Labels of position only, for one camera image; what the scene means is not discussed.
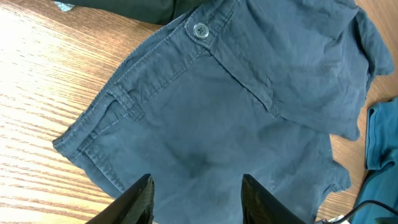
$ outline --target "metal button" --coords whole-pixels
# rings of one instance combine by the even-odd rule
[[[207,36],[209,36],[209,27],[204,25],[201,22],[198,22],[193,26],[193,33],[195,34],[196,37],[199,39],[204,39]]]

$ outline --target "wood grain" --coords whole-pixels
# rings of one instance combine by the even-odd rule
[[[361,0],[398,64],[398,2]],[[84,223],[113,200],[51,141],[90,104],[123,59],[159,26],[52,1],[0,0],[0,223]],[[332,136],[352,188],[331,194],[319,218],[347,213],[366,171],[366,108],[398,95],[398,75],[378,77],[358,125],[359,141]]]

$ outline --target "blue shorts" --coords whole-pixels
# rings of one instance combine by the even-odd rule
[[[158,223],[241,223],[245,173],[312,222],[350,186],[329,133],[358,137],[366,83],[388,68],[369,73],[351,40],[356,6],[299,2],[216,0],[180,16],[54,147],[112,197],[152,174]]]

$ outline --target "dark green cloth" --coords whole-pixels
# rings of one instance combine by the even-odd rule
[[[122,16],[165,25],[207,0],[57,0],[77,6],[104,9]]]

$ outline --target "wooden surface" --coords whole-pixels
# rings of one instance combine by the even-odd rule
[[[398,2],[362,0],[398,65]],[[113,200],[56,150],[61,135],[123,59],[159,26],[47,0],[0,0],[0,223],[84,223]],[[366,108],[398,95],[397,73],[377,77],[359,117],[361,138],[332,136],[352,188],[319,218],[347,213],[365,175]]]

